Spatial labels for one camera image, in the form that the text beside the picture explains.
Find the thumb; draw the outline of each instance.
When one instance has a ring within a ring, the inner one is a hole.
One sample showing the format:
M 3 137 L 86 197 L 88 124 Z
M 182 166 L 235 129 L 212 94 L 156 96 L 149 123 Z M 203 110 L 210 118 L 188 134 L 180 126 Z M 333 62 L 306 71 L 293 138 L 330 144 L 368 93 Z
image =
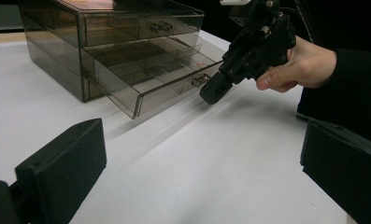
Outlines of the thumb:
M 258 90 L 274 89 L 294 82 L 296 79 L 292 75 L 295 73 L 289 70 L 291 69 L 283 65 L 269 68 L 257 79 L 256 85 Z

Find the human hand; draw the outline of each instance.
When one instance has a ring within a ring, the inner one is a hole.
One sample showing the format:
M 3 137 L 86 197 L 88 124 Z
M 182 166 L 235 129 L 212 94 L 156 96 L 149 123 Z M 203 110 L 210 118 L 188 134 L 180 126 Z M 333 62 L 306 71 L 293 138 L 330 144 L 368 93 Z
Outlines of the human hand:
M 270 67 L 257 79 L 259 90 L 286 92 L 298 84 L 307 88 L 320 88 L 328 83 L 336 66 L 334 51 L 314 45 L 299 36 L 287 56 L 285 64 Z

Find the clear plastic drawer organizer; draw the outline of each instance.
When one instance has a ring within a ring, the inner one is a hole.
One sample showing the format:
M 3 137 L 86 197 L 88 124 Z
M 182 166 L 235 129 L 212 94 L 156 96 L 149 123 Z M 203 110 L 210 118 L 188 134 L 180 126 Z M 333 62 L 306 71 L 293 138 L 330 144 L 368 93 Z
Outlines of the clear plastic drawer organizer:
M 130 118 L 204 84 L 203 11 L 169 0 L 20 0 L 32 60 L 81 101 Z

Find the white table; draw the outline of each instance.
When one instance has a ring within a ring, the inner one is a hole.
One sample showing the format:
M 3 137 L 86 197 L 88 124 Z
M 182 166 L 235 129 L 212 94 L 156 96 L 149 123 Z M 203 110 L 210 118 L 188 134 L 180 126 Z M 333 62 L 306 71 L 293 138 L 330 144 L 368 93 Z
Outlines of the white table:
M 80 102 L 30 60 L 25 41 L 0 43 L 0 180 L 12 184 L 14 168 L 70 126 L 102 118 L 107 168 L 71 223 L 344 224 L 302 172 L 301 91 L 246 80 L 213 106 L 193 92 L 131 120 L 106 97 Z

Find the open drawer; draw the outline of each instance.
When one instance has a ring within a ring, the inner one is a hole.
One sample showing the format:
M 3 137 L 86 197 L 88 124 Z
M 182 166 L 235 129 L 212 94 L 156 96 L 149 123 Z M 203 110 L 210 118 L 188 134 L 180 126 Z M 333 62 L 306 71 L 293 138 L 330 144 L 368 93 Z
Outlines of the open drawer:
M 201 47 L 201 38 L 188 34 L 85 50 L 93 57 L 91 79 L 134 119 L 216 73 L 219 63 L 202 54 Z

